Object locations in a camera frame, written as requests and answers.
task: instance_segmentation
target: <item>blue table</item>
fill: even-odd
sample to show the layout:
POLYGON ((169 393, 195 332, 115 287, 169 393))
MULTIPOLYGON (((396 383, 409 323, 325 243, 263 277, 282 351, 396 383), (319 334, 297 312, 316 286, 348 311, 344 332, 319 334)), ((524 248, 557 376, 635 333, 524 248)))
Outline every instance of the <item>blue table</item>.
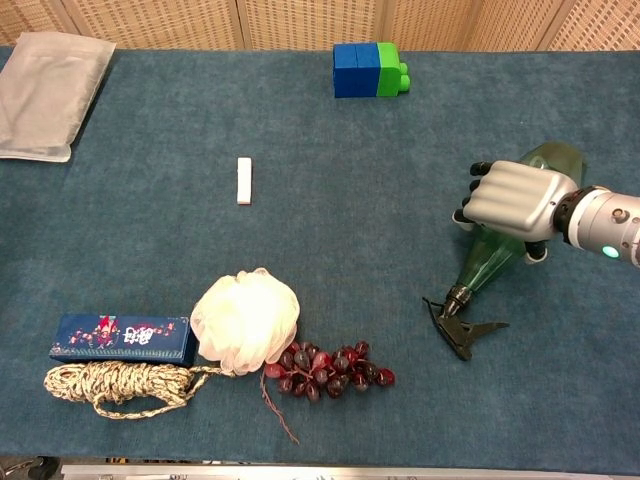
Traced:
POLYGON ((0 453, 640 474, 636 270, 556 239, 466 312, 511 322, 468 363, 421 302, 470 245, 450 215, 474 161, 562 140, 588 183, 640 193, 640 55, 403 58, 407 95, 335 99, 329 53, 117 52, 68 164, 0 162, 0 453), (256 374, 139 422, 43 388, 61 314, 189 315, 258 266, 296 292, 302 339, 365 339, 397 385, 317 405, 272 387, 300 446, 256 374))

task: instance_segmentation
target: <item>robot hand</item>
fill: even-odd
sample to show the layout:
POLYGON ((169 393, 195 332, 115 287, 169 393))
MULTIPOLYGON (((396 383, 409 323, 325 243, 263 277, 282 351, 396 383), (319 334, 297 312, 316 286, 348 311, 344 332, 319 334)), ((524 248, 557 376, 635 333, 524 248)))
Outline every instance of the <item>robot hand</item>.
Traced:
POLYGON ((509 161, 475 163, 471 195, 453 220, 525 242, 529 263, 547 257, 546 240, 561 232, 570 245, 640 267, 640 198, 590 186, 579 189, 553 170, 509 161))

